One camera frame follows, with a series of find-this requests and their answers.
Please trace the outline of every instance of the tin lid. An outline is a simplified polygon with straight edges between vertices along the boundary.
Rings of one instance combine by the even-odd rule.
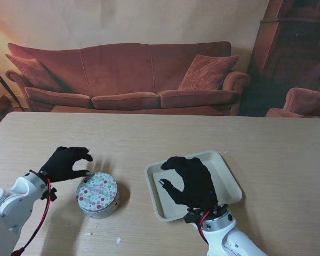
[[[89,212],[102,211],[115,199],[117,184],[106,173],[97,172],[80,182],[76,191],[79,206]]]

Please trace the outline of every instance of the red cable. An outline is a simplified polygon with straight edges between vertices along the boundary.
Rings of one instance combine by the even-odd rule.
[[[50,203],[51,203],[51,181],[49,179],[47,179],[47,188],[48,188],[48,192],[49,192],[49,196],[47,198],[47,202],[46,202],[46,208],[44,210],[44,214],[42,216],[41,221],[39,222],[38,227],[36,228],[36,230],[33,232],[33,234],[31,235],[31,238],[29,239],[29,241],[26,243],[26,245],[22,248],[20,248],[17,251],[14,251],[11,256],[20,256],[24,250],[26,249],[26,247],[32,242],[32,240],[35,238],[35,236],[38,234],[38,231],[40,230],[40,228],[42,227],[44,220],[46,218],[47,212],[49,210],[50,207]]]
[[[207,211],[206,214],[202,217],[202,219],[201,219],[200,222],[199,222],[199,226],[200,226],[200,227],[202,226],[203,221],[205,220],[205,218],[206,218],[209,214],[210,214],[210,211]],[[200,234],[202,235],[202,237],[206,240],[206,238],[205,238],[205,236],[204,236],[204,233],[203,233],[203,228],[202,228],[202,227],[199,229],[199,232],[200,232]]]

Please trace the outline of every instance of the wooden table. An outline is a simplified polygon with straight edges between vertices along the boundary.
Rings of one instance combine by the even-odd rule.
[[[318,119],[11,113],[0,123],[0,187],[39,170],[58,146],[90,148],[94,162],[76,167],[111,173],[122,205],[92,220],[75,201],[80,180],[55,183],[58,199],[26,256],[205,255],[207,245],[191,225],[156,218],[144,175],[149,163],[205,150],[221,152],[242,188],[242,201],[230,209],[259,248],[320,255]],[[35,203],[17,247],[36,228],[44,204]]]

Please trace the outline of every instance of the plastic tray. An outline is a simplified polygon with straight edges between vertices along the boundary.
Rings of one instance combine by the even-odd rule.
[[[219,204],[232,204],[242,199],[241,189],[218,152],[205,151],[186,156],[188,159],[193,157],[198,157],[211,173]],[[183,218],[187,213],[187,206],[175,204],[158,182],[160,179],[168,179],[180,191],[183,190],[183,180],[175,170],[164,171],[160,168],[164,162],[148,165],[145,175],[155,214],[160,220],[167,222]]]

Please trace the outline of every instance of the throw pillow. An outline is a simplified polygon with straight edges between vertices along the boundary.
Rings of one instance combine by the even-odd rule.
[[[8,54],[6,54],[6,57],[22,72],[34,88],[53,92],[67,92],[37,59],[27,60]]]
[[[225,76],[238,58],[197,55],[178,90],[220,90]]]

